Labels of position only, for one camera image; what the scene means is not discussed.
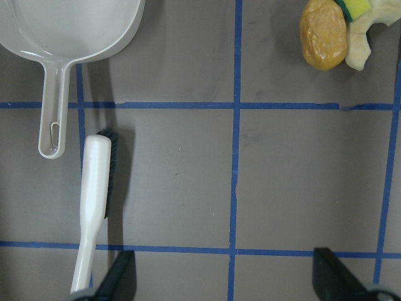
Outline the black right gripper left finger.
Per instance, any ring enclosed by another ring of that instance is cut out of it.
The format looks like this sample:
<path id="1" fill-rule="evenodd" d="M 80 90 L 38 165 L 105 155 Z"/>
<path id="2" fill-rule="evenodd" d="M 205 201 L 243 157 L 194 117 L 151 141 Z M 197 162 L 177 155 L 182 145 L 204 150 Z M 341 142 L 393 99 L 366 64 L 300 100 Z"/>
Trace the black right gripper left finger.
<path id="1" fill-rule="evenodd" d="M 134 300 L 137 289 L 135 252 L 121 251 L 94 294 L 94 300 Z"/>

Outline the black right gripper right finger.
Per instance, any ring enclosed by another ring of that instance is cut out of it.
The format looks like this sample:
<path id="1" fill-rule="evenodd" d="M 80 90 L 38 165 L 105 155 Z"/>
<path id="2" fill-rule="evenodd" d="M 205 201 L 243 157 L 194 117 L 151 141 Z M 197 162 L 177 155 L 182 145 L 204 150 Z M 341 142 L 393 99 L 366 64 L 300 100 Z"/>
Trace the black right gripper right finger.
<path id="1" fill-rule="evenodd" d="M 400 300 L 380 285 L 364 285 L 329 248 L 313 250 L 313 290 L 319 300 Z"/>

